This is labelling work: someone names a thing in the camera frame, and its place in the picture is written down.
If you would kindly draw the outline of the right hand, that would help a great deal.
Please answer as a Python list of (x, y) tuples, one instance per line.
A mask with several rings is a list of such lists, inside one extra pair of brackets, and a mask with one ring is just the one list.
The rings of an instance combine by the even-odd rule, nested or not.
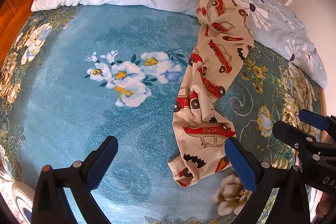
[(315, 210), (316, 216), (323, 218), (329, 213), (330, 208), (331, 208), (330, 195), (327, 193), (323, 193)]

